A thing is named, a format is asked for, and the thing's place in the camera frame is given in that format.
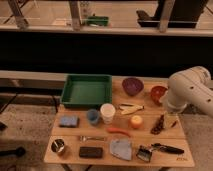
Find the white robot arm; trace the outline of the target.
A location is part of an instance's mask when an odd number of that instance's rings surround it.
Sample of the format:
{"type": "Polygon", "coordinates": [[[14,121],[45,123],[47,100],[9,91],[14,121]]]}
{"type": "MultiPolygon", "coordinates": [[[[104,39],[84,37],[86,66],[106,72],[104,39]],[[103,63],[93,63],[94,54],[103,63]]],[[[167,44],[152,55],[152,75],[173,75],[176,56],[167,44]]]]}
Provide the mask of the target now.
{"type": "Polygon", "coordinates": [[[188,104],[193,104],[213,118],[213,91],[207,87],[210,72],[195,66],[172,74],[167,82],[168,90],[161,97],[168,113],[182,113],[188,104]]]}

